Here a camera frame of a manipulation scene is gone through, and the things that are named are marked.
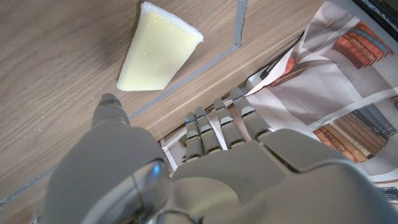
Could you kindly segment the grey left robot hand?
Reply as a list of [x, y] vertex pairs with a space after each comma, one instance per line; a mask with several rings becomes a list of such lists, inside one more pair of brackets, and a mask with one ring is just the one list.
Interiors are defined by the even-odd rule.
[[146, 129], [104, 94], [91, 129], [48, 185], [44, 223], [396, 223], [359, 168], [291, 129], [273, 130], [239, 88], [246, 141], [221, 99], [216, 137], [203, 108], [187, 114], [186, 161], [174, 173]]

